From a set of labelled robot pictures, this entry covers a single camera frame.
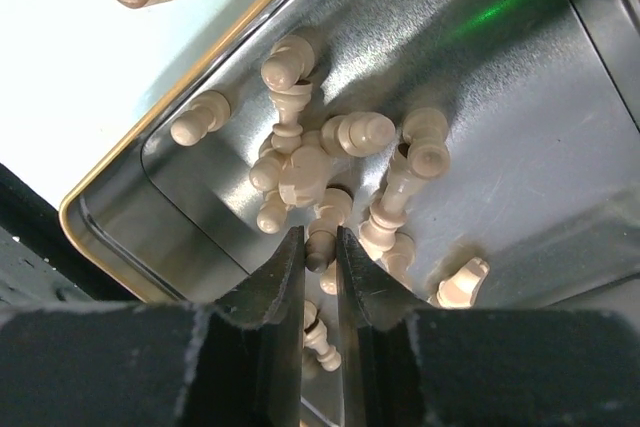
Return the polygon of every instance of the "white countertop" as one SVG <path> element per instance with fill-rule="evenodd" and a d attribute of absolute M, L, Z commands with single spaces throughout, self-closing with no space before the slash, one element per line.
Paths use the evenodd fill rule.
<path fill-rule="evenodd" d="M 0 163 L 62 198 L 254 0 L 0 0 Z"/>

